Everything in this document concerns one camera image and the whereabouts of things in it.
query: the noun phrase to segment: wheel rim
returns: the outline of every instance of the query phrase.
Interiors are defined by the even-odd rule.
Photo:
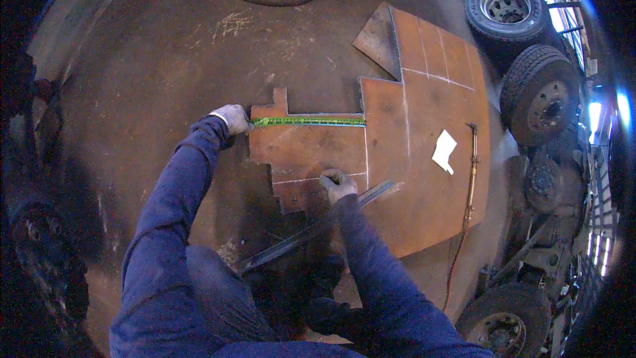
[[[498,312],[481,320],[470,332],[467,341],[488,348],[498,358],[514,358],[521,353],[525,337],[525,325],[520,317]]]
[[[543,86],[530,105],[528,126],[534,131],[546,131],[560,124],[568,99],[564,82],[553,81]]]
[[[481,12],[500,24],[516,24],[530,15],[530,0],[480,0]]]

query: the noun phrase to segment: wheel hub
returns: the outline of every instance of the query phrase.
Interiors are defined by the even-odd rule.
[[[468,342],[491,350],[498,358],[517,357],[525,345],[526,329],[515,314],[499,312],[489,315],[468,335]]]
[[[533,172],[530,188],[538,195],[550,196],[554,193],[556,185],[553,169],[547,166],[540,166]]]
[[[530,0],[480,0],[481,12],[500,24],[516,24],[530,15]]]
[[[557,126],[568,100],[567,87],[562,81],[548,83],[532,100],[528,111],[528,125],[535,131],[545,131]]]

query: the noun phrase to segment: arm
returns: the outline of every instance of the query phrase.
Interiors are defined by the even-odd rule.
[[[346,183],[341,180],[335,187]],[[362,215],[357,194],[351,190],[345,190],[345,193],[348,195],[340,198],[330,191],[330,198],[338,198],[333,210],[362,300],[365,323],[363,329],[352,330],[343,336],[354,343],[367,345],[380,355],[492,357],[488,350],[466,343],[449,318],[419,292],[402,262],[389,251]]]
[[[192,357],[227,344],[207,329],[196,308],[185,259],[219,149],[236,131],[227,118],[207,116],[191,127],[141,211],[122,263],[122,309],[111,327],[114,357]]]

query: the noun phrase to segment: work glove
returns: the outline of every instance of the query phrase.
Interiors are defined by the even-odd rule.
[[[220,117],[226,125],[231,136],[254,131],[255,127],[249,122],[249,118],[239,104],[224,105],[210,112],[210,115]]]
[[[329,194],[329,203],[333,206],[344,196],[357,195],[357,185],[351,176],[340,169],[327,169],[320,176],[320,184]]]

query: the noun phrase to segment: metal bar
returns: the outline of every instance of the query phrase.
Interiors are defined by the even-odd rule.
[[[580,7],[579,2],[557,2],[548,5],[549,9],[563,9],[565,7]]]
[[[503,266],[495,276],[490,280],[490,286],[494,286],[497,282],[502,280],[505,275],[507,275],[513,269],[519,267],[519,262],[525,257],[525,255],[530,251],[530,249],[539,241],[541,235],[543,235],[544,231],[548,228],[547,225],[550,223],[548,221],[550,217],[548,215],[544,215],[541,219],[537,221],[537,223],[543,221],[543,224],[539,229],[526,241],[525,245],[514,255],[513,258],[508,260],[508,262]]]
[[[360,203],[360,207],[364,207],[365,205],[373,202],[378,196],[384,194],[391,187],[393,187],[393,183],[390,180],[384,180],[379,183],[377,186],[370,188],[366,192],[364,192],[360,197],[358,197],[358,202]],[[283,254],[289,252],[291,249],[294,249],[296,246],[301,245],[312,238],[320,235],[323,231],[327,230],[333,224],[330,221],[330,218],[321,219],[315,222],[314,224],[306,227],[302,231],[295,233],[289,238],[276,243],[274,246],[268,247],[264,251],[253,255],[250,258],[247,258],[241,261],[235,268],[234,271],[237,274],[243,274],[246,271],[251,270],[252,268],[256,268],[258,266],[264,265],[275,258],[282,256]]]
[[[574,27],[574,28],[568,28],[566,30],[562,30],[561,32],[559,32],[561,35],[565,35],[566,33],[572,33],[572,32],[576,32],[576,31],[580,31],[583,28],[585,28],[583,25],[580,25],[578,27]]]

